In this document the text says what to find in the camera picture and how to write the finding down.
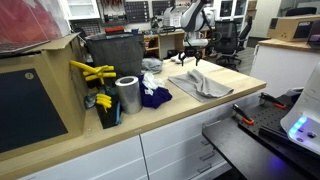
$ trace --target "navy blue cloth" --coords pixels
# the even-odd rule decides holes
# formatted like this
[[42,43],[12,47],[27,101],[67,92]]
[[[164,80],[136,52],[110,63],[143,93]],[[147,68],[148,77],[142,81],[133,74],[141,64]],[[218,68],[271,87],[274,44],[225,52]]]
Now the navy blue cloth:
[[152,89],[152,96],[150,94],[145,94],[145,90],[148,88],[142,83],[144,75],[138,75],[137,77],[139,79],[142,106],[157,109],[162,103],[172,99],[169,90],[162,87],[158,87],[155,90]]

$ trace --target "cardboard box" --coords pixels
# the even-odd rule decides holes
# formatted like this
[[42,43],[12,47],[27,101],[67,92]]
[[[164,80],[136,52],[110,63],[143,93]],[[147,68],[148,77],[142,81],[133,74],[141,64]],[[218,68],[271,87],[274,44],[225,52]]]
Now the cardboard box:
[[255,10],[257,7],[257,1],[249,1],[247,10]]
[[307,41],[315,20],[320,20],[320,15],[272,18],[267,36],[283,41]]
[[87,87],[69,65],[82,58],[76,35],[0,59],[0,161],[83,133]]

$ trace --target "laptop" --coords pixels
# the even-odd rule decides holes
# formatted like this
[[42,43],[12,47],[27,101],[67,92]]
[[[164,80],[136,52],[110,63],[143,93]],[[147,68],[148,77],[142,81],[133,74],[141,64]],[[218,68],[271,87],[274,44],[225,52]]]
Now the laptop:
[[311,49],[320,49],[320,20],[313,22],[309,33],[307,45]]

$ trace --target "gray storage box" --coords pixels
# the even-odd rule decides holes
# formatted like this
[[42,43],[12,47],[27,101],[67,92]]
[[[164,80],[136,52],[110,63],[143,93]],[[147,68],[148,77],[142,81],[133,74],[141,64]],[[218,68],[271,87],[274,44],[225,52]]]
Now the gray storage box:
[[86,37],[95,66],[114,66],[117,78],[141,74],[142,59],[145,52],[144,36],[122,33],[105,33]]

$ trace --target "blue light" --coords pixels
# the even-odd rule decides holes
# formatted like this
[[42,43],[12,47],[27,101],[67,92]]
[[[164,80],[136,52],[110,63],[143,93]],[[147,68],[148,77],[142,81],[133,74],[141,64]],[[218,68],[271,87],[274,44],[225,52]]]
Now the blue light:
[[295,127],[295,128],[297,128],[297,129],[299,129],[300,127],[302,126],[302,124],[294,124],[294,126],[293,127]]
[[290,134],[295,134],[296,132],[297,132],[297,129],[293,129],[293,128],[291,128],[289,131]]
[[307,121],[307,117],[305,117],[305,116],[302,116],[302,117],[298,120],[298,122],[301,122],[302,124],[305,123],[306,121]]
[[300,127],[301,127],[301,126],[302,126],[302,124],[303,124],[302,122],[299,122],[299,121],[298,121],[298,122],[296,122],[294,125],[298,125],[298,126],[300,126]]
[[290,135],[294,135],[299,128],[301,128],[301,126],[307,121],[307,117],[302,116],[299,118],[299,120],[291,127],[289,134]]

